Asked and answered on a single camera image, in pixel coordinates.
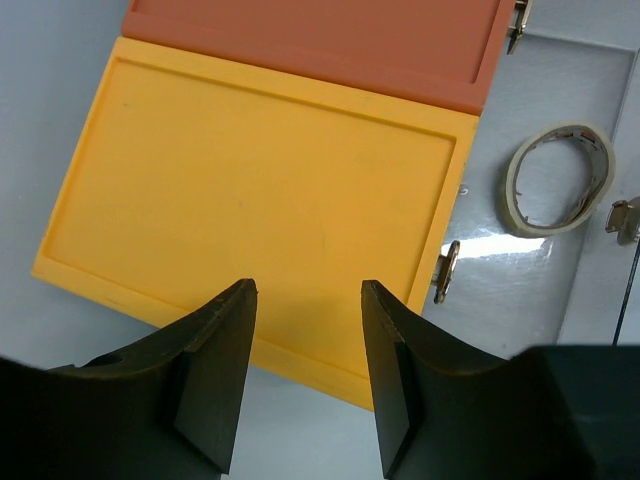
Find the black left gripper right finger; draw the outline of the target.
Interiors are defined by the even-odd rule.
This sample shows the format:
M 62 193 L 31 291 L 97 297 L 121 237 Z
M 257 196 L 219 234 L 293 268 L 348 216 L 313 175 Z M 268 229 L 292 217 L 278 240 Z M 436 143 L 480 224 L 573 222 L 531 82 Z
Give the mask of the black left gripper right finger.
M 537 346 L 504 360 L 361 288 L 387 479 L 635 479 L 639 350 Z

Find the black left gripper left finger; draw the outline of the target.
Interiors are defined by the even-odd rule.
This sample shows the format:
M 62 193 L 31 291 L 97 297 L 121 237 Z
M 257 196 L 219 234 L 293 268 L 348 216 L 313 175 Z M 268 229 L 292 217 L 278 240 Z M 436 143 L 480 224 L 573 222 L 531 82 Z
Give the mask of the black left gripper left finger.
M 230 470 L 257 312 L 242 279 L 82 366 L 1 362 L 5 479 L 218 479 Z

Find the smoky yellow cabinet drawer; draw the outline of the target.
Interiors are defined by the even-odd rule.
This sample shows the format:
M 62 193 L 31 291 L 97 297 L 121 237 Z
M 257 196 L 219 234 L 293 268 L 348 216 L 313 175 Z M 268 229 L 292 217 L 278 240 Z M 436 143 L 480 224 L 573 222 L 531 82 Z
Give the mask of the smoky yellow cabinet drawer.
M 440 254 L 436 261 L 431 285 L 435 288 L 433 301 L 436 305 L 442 304 L 449 292 L 453 275 L 457 266 L 461 243 L 454 240 L 446 254 Z

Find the yellow masking tape roll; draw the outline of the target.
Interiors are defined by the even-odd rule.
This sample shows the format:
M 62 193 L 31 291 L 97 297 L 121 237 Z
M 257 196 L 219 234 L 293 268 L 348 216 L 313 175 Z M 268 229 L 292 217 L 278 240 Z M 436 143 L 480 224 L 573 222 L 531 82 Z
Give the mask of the yellow masking tape roll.
M 569 232 L 604 199 L 616 166 L 614 147 L 601 128 L 575 121 L 552 125 L 524 141 L 503 165 L 496 214 L 519 238 Z

